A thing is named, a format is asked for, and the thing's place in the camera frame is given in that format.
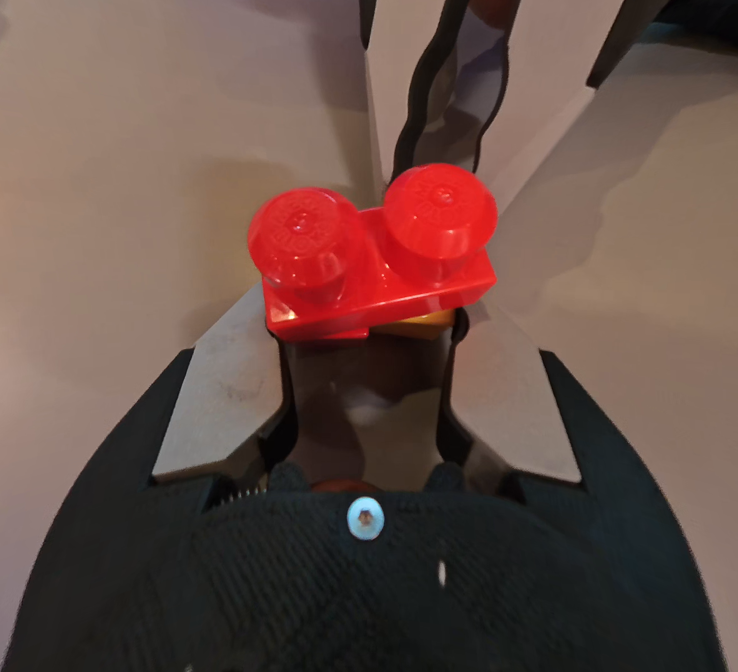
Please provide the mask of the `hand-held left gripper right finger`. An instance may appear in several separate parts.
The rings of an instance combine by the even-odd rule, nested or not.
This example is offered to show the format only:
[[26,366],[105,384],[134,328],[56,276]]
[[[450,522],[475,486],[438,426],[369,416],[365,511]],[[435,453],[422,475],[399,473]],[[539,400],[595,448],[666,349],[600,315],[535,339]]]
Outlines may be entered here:
[[581,482],[540,350],[494,302],[455,311],[437,448],[473,493],[499,494],[518,475]]

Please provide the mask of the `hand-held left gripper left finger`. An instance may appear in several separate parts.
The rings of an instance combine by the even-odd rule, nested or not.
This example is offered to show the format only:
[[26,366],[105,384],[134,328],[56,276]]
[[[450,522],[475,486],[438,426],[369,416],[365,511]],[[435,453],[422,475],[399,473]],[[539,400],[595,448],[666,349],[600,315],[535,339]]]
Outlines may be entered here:
[[153,467],[159,483],[224,476],[257,483],[298,438],[283,345],[255,285],[196,342]]

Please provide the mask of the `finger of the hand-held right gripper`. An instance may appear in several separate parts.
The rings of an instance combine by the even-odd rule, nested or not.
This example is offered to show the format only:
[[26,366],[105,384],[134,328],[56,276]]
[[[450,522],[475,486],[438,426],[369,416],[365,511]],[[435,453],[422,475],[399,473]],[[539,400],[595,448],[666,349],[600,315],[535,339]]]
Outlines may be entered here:
[[624,0],[518,0],[475,173],[503,213],[595,95],[587,85]]
[[364,0],[364,68],[376,189],[430,151],[455,93],[457,38],[469,0]]

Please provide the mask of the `orange single-stud block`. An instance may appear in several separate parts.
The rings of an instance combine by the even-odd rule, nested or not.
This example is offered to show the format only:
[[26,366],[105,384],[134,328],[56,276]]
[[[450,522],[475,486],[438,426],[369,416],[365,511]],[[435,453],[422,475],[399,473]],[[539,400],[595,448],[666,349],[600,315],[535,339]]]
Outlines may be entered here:
[[440,310],[432,314],[377,325],[371,328],[371,333],[433,341],[454,327],[455,318],[454,309]]

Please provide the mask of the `red single-stud block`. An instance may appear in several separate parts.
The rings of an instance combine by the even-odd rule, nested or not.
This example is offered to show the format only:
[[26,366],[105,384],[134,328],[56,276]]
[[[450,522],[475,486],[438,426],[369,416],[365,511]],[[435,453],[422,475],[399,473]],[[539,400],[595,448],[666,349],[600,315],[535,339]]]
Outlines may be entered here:
[[353,330],[344,330],[342,332],[327,335],[309,335],[296,338],[294,344],[310,345],[310,346],[343,346],[351,345],[356,342],[363,342],[370,334],[368,327],[360,327]]

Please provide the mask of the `red two-stud block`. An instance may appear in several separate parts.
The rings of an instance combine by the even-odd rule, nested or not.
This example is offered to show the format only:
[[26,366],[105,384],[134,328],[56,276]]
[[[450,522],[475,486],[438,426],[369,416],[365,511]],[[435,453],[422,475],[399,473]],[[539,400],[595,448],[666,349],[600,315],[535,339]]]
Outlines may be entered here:
[[401,173],[365,210],[324,188],[275,196],[247,233],[266,326],[294,343],[475,304],[497,282],[498,219],[482,181],[443,163]]

